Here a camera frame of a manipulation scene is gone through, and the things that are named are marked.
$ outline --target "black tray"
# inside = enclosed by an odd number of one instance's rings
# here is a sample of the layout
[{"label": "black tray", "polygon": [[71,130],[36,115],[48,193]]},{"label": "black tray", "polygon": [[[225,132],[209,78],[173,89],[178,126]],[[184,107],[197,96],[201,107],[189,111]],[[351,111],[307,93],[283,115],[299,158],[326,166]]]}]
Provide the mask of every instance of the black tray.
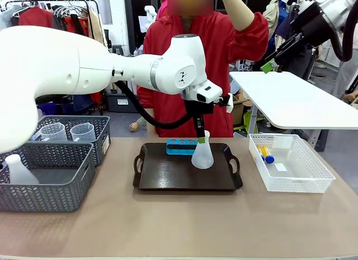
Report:
[{"label": "black tray", "polygon": [[[167,155],[166,144],[148,143],[134,160],[133,186],[140,190],[235,191],[242,188],[240,163],[227,144],[210,144],[214,165],[197,169],[190,155]],[[138,160],[142,160],[138,171]],[[234,160],[237,169],[230,161]]]}]

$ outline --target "clothes rack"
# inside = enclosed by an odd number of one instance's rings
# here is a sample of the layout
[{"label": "clothes rack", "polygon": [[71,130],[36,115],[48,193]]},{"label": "clothes rack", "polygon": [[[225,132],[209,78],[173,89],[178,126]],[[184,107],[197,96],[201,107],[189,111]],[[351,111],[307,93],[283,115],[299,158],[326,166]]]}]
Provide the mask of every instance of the clothes rack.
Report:
[{"label": "clothes rack", "polygon": [[8,1],[5,4],[5,7],[7,7],[8,4],[11,3],[25,3],[28,2],[30,4],[36,3],[36,2],[84,2],[86,4],[87,7],[87,12],[88,12],[88,21],[89,21],[89,26],[91,27],[91,31],[93,32],[93,27],[92,27],[92,19],[91,19],[91,15],[90,15],[90,5],[88,4],[89,2],[93,2],[96,4],[96,8],[97,8],[97,14],[98,16],[100,16],[100,9],[98,7],[98,3],[96,0],[14,0],[14,1]]}]

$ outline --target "blue cap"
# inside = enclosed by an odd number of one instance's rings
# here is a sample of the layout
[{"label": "blue cap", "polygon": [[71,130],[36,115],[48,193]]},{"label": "blue cap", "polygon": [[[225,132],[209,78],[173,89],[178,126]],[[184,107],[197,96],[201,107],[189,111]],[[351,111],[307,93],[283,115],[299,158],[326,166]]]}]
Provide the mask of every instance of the blue cap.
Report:
[{"label": "blue cap", "polygon": [[266,157],[266,162],[267,162],[268,164],[271,164],[271,163],[275,162],[274,156],[268,155],[268,156]]}]

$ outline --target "brown table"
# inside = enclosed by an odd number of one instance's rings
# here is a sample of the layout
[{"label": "brown table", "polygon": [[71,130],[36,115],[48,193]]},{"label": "brown table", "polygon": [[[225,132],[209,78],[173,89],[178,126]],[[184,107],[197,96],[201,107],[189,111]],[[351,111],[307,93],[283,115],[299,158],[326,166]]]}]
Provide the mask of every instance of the brown table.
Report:
[{"label": "brown table", "polygon": [[213,143],[229,144],[239,158],[243,189],[144,193],[133,189],[132,181],[134,157],[146,142],[150,140],[112,138],[78,212],[0,213],[0,254],[65,258],[358,255],[358,198],[332,168],[337,179],[323,195],[267,192],[247,139],[213,139]]}]

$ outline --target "black cable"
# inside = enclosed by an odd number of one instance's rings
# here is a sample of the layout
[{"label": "black cable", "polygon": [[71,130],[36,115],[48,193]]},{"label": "black cable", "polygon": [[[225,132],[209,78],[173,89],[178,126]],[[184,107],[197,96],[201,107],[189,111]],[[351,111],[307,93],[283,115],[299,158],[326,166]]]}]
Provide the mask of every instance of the black cable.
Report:
[{"label": "black cable", "polygon": [[342,62],[347,62],[352,59],[353,56],[353,38],[354,31],[358,21],[358,0],[354,3],[351,12],[348,15],[344,36],[343,45],[341,45],[338,35],[336,33],[331,37],[331,43],[336,56]]},{"label": "black cable", "polygon": [[160,127],[161,129],[164,129],[164,130],[173,130],[173,129],[176,129],[177,127],[187,123],[192,118],[192,116],[185,114],[185,116],[183,116],[181,119],[179,119],[175,122],[171,122],[171,123],[159,122],[159,121],[155,120],[154,118],[152,118],[152,116],[146,112],[146,110],[143,108],[143,106],[140,105],[136,96],[133,94],[133,92],[127,87],[127,85],[123,81],[117,81],[117,82],[115,82],[115,84],[123,92],[123,94],[126,95],[128,97],[128,99],[133,103],[135,109],[139,112],[139,114],[149,124],[151,124],[155,127]]}]

